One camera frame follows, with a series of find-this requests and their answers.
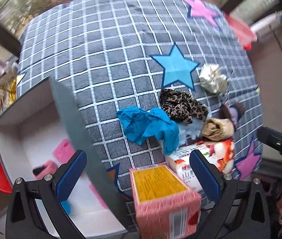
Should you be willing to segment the pink black knitted sock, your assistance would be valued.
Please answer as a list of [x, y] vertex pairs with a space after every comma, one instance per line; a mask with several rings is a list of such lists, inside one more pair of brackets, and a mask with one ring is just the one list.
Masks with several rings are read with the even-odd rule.
[[40, 180], [47, 174], [54, 174], [57, 171], [57, 164], [52, 161], [48, 160], [43, 165], [35, 167], [33, 169], [33, 176]]

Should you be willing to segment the pink sponge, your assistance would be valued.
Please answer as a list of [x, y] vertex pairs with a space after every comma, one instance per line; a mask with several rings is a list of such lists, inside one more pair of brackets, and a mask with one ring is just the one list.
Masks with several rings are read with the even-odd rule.
[[97, 200], [99, 201], [99, 203], [102, 205], [102, 207], [104, 209], [108, 209], [108, 206], [106, 205], [106, 203], [104, 202], [104, 200], [102, 199], [102, 197], [100, 196], [100, 194], [97, 192], [95, 186], [93, 186], [92, 183], [89, 184], [89, 188], [91, 190], [91, 192], [94, 194], [94, 196], [97, 198]]
[[68, 139], [63, 139], [61, 143], [53, 151], [53, 156], [61, 164], [65, 164], [74, 155], [75, 151]]

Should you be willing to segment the purple striped knitted sock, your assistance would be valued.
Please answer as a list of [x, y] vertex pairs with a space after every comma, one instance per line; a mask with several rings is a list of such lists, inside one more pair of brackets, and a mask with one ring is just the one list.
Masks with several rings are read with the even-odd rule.
[[236, 129], [238, 126], [239, 120], [245, 114], [245, 106], [243, 103], [236, 102], [232, 105], [224, 103], [219, 109], [219, 117], [221, 119], [229, 119]]

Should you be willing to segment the cream polka dot scrunchie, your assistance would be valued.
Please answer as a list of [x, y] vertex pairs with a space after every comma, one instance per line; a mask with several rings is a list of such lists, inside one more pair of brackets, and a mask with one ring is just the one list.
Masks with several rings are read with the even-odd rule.
[[200, 86], [211, 94], [226, 94], [228, 78], [221, 73], [218, 64], [204, 64], [199, 74]]

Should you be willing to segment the leopard print scrunchie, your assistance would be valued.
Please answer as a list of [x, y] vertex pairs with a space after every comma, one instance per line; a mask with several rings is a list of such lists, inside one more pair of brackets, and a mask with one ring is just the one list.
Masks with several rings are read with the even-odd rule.
[[189, 92], [162, 89], [159, 95], [161, 109], [175, 122], [193, 123], [194, 119], [204, 122], [209, 110], [194, 99]]

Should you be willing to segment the blue cloth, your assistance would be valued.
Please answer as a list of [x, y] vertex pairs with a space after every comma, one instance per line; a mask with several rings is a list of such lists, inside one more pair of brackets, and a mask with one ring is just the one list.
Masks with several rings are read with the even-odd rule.
[[71, 206], [68, 203], [68, 201], [62, 201], [61, 203], [62, 208], [64, 209], [64, 211], [66, 212], [67, 215], [71, 214]]
[[178, 125], [162, 109], [155, 107], [146, 111], [133, 106], [118, 110], [116, 115], [129, 141], [142, 145], [148, 138], [155, 137], [162, 141], [165, 155], [178, 148]]

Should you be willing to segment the beige rolled sock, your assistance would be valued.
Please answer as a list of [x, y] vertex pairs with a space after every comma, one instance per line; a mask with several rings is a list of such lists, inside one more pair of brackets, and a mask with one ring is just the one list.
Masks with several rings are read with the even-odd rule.
[[223, 141], [233, 137], [234, 125], [230, 119], [208, 118], [204, 122], [201, 135], [211, 141]]

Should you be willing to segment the green white storage box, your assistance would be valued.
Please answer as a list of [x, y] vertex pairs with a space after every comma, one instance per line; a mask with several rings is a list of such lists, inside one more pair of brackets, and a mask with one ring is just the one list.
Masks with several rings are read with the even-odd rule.
[[[125, 234], [129, 225], [125, 201], [101, 162], [71, 90], [51, 77], [37, 83], [0, 116], [0, 161], [9, 180], [34, 180], [33, 169], [48, 160], [62, 165], [53, 151], [68, 139], [74, 151], [86, 152], [87, 164], [68, 203], [70, 219], [86, 238]], [[91, 192], [95, 186], [108, 209]]]

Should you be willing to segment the pink patterned carton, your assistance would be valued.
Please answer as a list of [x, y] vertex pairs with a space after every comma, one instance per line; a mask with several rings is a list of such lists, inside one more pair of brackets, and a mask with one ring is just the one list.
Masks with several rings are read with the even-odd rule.
[[141, 238], [186, 238], [200, 219], [201, 195], [166, 164], [130, 169]]

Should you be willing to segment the light blue fluffy scrunchie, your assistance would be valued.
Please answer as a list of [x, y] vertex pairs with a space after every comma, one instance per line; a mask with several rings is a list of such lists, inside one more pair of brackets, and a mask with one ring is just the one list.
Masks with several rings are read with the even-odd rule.
[[192, 123], [177, 123], [179, 129], [179, 145], [186, 144], [188, 139], [195, 140], [200, 136], [204, 123], [196, 118], [193, 119]]

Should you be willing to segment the pink plastic basin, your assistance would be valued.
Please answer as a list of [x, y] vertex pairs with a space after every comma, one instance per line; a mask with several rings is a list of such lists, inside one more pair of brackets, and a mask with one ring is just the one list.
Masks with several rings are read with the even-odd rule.
[[257, 35], [250, 29], [245, 22], [236, 19], [229, 14], [224, 15], [238, 42], [245, 50], [252, 48], [252, 43], [257, 41]]

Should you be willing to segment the yellow bag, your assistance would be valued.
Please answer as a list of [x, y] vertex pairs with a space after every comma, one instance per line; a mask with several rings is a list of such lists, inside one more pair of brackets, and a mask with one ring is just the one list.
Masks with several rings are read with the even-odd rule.
[[16, 93], [16, 85], [17, 81], [16, 78], [14, 78], [8, 87], [8, 105], [12, 105], [14, 101], [16, 101], [17, 93]]

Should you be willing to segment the grey checked star blanket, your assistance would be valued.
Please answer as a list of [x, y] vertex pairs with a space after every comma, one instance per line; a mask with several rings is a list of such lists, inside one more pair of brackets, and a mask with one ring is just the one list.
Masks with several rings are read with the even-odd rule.
[[214, 117], [222, 102], [244, 104], [234, 134], [235, 159], [246, 157], [251, 143], [262, 150], [255, 135], [262, 107], [247, 53], [223, 15], [213, 27], [187, 12], [182, 0], [74, 0], [37, 16], [23, 32], [24, 77], [17, 94], [48, 76], [70, 88], [103, 164], [119, 166], [117, 185], [126, 195], [132, 193], [129, 169], [163, 162], [164, 156], [154, 138], [141, 146], [128, 141], [116, 112], [159, 106], [162, 68], [152, 55], [167, 55], [174, 45], [200, 65], [218, 64], [228, 78], [227, 94], [214, 96], [200, 87], [200, 68], [192, 73], [190, 93]]

